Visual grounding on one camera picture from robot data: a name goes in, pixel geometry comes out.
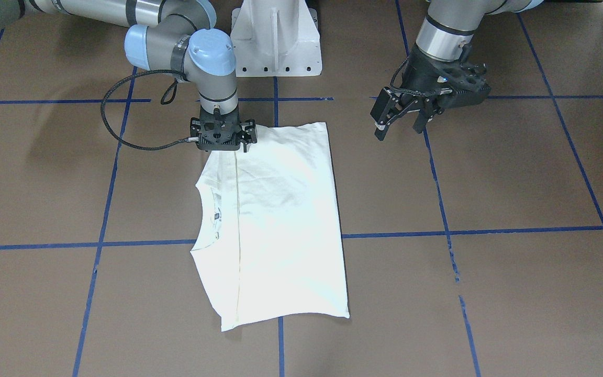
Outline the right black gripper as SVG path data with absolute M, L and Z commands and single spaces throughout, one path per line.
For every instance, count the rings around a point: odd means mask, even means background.
M 210 113 L 207 110 L 200 108 L 199 120 L 201 120 L 203 123 L 215 123 L 221 121 L 224 124 L 239 124 L 239 122 L 241 122 L 241 117 L 239 114 L 239 108 L 234 108 L 232 112 L 229 112 L 228 114 L 219 115 Z

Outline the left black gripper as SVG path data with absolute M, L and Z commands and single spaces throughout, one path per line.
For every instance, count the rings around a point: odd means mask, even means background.
M 468 63 L 465 53 L 461 53 L 460 59 L 451 62 Z M 419 112 L 412 125 L 417 134 L 425 131 L 433 117 L 443 113 L 438 96 L 451 92 L 445 85 L 447 79 L 443 77 L 440 67 L 443 63 L 448 62 L 428 57 L 421 50 L 411 51 L 401 75 L 399 91 L 390 87 L 382 88 L 370 112 L 375 121 L 375 137 L 379 141 L 385 139 L 394 121 L 417 110 L 417 105 Z

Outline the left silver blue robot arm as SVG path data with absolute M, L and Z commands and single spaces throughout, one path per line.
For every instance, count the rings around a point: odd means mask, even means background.
M 490 93 L 485 64 L 472 64 L 471 41 L 485 15 L 519 13 L 539 1 L 431 1 L 416 43 L 371 110 L 375 137 L 385 139 L 392 123 L 416 113 L 422 133 L 447 109 L 481 104 Z

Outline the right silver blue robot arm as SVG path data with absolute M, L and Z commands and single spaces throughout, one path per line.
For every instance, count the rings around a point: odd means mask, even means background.
M 62 14 L 128 28 L 132 66 L 194 83 L 203 115 L 237 116 L 236 57 L 209 1 L 0 1 L 0 30 L 27 15 Z

